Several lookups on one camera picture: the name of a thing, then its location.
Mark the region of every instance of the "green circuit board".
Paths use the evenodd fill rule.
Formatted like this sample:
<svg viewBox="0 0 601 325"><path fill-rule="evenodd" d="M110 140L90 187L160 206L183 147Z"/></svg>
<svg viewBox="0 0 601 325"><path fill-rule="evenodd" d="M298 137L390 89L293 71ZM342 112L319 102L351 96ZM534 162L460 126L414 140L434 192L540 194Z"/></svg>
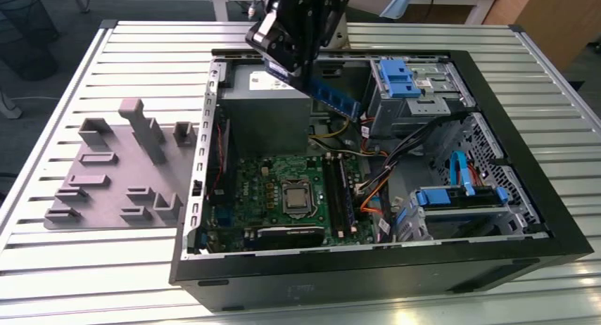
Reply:
<svg viewBox="0 0 601 325"><path fill-rule="evenodd" d="M325 193L321 157L273 157L241 159L237 165L235 204L233 208L215 207L217 237L221 252L250 250L245 245L245 230L269 227L323 227L323 246L367 244L373 242L372 222L366 218L357 223L357 232L345 238L331 233L331 221ZM349 183L362 181L359 163L354 156L343 160ZM311 212L291 217L285 212L283 186L290 181L309 183Z"/></svg>

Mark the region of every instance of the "blue plastic latch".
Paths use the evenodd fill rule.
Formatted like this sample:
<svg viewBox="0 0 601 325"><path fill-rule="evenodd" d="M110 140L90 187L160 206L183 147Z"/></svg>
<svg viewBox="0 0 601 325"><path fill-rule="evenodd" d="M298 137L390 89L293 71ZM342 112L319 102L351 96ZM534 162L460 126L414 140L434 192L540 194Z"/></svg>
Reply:
<svg viewBox="0 0 601 325"><path fill-rule="evenodd" d="M424 194L424 191L417 191L416 192L416 197L417 197L417 204L418 205L429 204L429 200L426 198L426 195Z"/></svg>
<svg viewBox="0 0 601 325"><path fill-rule="evenodd" d="M418 98L422 90L413 83L413 72L402 60L381 60L381 76L392 98Z"/></svg>
<svg viewBox="0 0 601 325"><path fill-rule="evenodd" d="M505 190L505 188L502 186L497 187L497 195L498 198L501 199L501 203L506 203L509 202L509 195L508 195L508 191Z"/></svg>
<svg viewBox="0 0 601 325"><path fill-rule="evenodd" d="M461 185L466 189L466 194L468 196L476 195L472 186L470 170L468 169L468 157L464 151L454 151L450 155L449 182L452 186L460 184L460 179L457 178L457 165L460 165Z"/></svg>
<svg viewBox="0 0 601 325"><path fill-rule="evenodd" d="M394 225L401 224L401 222L404 221L405 216L406 216L406 208L404 209L404 211L401 212L401 214L398 214L397 220L394 221Z"/></svg>
<svg viewBox="0 0 601 325"><path fill-rule="evenodd" d="M446 189L424 189L429 203L433 205L452 204Z"/></svg>

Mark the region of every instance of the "ram slot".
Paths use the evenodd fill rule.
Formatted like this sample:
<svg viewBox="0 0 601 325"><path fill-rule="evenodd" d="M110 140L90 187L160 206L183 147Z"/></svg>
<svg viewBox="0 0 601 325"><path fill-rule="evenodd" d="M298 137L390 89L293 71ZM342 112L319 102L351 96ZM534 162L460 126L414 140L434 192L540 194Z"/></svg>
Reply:
<svg viewBox="0 0 601 325"><path fill-rule="evenodd" d="M353 199L343 162L339 158L326 157L322 162L325 187L333 235L343 238L357 231Z"/></svg>

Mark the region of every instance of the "yellow wire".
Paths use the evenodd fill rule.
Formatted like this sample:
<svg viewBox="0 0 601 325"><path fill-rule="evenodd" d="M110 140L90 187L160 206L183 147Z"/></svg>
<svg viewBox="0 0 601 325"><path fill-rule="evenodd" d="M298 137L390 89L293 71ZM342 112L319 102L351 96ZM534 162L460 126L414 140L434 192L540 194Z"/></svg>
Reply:
<svg viewBox="0 0 601 325"><path fill-rule="evenodd" d="M337 136L338 134L341 134L345 131L345 129L349 127L349 124L350 124L350 120L346 119L345 125L342 126L342 128L341 128L341 130L338 132L334 132L334 133L330 133L330 134L309 135L309 137L318 138L318 139L325 139L327 137L334 137L334 136Z"/></svg>

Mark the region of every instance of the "chip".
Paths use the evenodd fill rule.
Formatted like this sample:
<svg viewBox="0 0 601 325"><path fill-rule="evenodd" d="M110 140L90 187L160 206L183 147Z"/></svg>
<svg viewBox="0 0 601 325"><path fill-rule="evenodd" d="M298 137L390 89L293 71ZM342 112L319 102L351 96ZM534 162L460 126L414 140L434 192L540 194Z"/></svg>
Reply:
<svg viewBox="0 0 601 325"><path fill-rule="evenodd" d="M286 191L286 206L289 208L306 208L307 200L306 200L307 191L301 189L289 189Z"/></svg>

